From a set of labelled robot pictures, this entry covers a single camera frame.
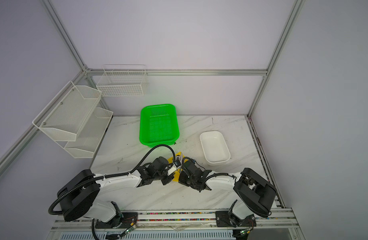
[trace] white marble table surface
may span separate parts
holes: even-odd
[[[181,151],[184,156],[216,172],[234,173],[249,167],[266,179],[244,116],[178,116],[177,121],[180,137],[171,146],[176,153]],[[131,170],[150,149],[140,143],[139,127],[140,117],[114,117],[92,163],[92,172],[103,174]],[[223,134],[231,158],[223,165],[209,166],[199,137],[202,132],[214,130]],[[165,147],[159,147],[143,164],[159,156],[168,159],[172,153]],[[122,210],[226,209],[234,200],[239,199],[235,192],[203,190],[199,193],[178,182],[163,186],[161,181],[108,192],[98,198],[115,201]]]

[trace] white wire basket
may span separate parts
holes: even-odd
[[[74,158],[92,158],[104,136],[113,112],[95,108],[76,141],[67,142],[63,147]]]
[[[95,107],[101,91],[88,86],[75,86],[39,125],[33,124],[53,141],[76,141]]]
[[[145,65],[103,65],[97,89],[104,97],[142,96],[148,86]]]

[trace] white tray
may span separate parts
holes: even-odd
[[[203,132],[200,134],[200,141],[209,165],[218,165],[230,159],[231,154],[221,132]]]

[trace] green basket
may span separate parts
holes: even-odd
[[[152,105],[141,110],[139,139],[142,144],[173,145],[179,135],[176,108],[172,104]]]

